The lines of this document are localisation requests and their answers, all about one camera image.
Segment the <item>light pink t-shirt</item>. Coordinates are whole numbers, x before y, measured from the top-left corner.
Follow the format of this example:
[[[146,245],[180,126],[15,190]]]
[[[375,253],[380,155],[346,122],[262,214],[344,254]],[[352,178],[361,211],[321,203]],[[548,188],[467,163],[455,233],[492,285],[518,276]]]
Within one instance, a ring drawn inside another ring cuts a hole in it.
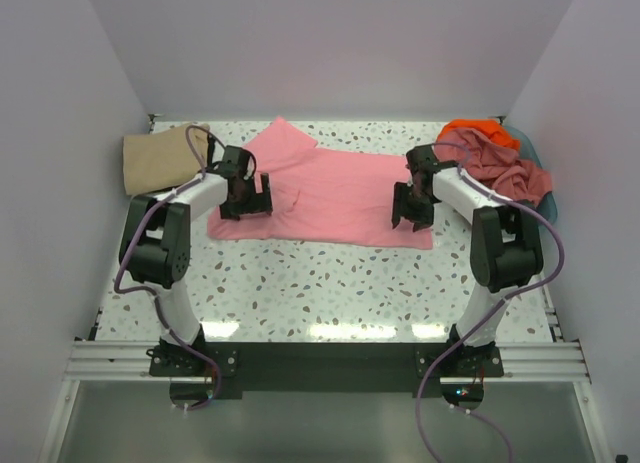
[[[404,157],[323,148],[283,118],[245,147],[270,178],[273,212],[231,221],[213,211],[210,238],[432,249],[430,230],[391,223],[394,186],[409,177]]]

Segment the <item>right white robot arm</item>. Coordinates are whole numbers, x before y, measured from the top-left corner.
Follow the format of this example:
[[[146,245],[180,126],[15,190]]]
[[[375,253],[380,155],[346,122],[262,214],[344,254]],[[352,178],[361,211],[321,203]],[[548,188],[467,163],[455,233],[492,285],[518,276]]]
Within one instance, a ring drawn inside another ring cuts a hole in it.
[[[462,163],[440,160],[433,144],[406,153],[408,182],[394,185],[391,223],[406,220],[415,232],[434,223],[445,203],[471,225],[470,268],[475,285],[449,333],[448,369],[469,375],[481,363],[478,348],[495,343],[507,296],[526,287],[543,267],[538,213],[524,202],[501,196],[474,179]]]

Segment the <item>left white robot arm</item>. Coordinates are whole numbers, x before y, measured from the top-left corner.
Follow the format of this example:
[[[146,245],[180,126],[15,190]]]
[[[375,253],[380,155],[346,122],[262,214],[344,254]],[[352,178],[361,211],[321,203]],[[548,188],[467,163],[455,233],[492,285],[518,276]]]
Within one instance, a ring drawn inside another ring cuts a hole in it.
[[[188,182],[134,197],[118,255],[114,290],[150,296],[161,339],[176,346],[171,361],[185,375],[200,373],[207,363],[207,351],[195,343],[201,324],[189,301],[185,276],[191,224],[212,210],[224,222],[273,212],[269,175],[257,172],[256,157],[249,150],[227,146],[220,160]]]

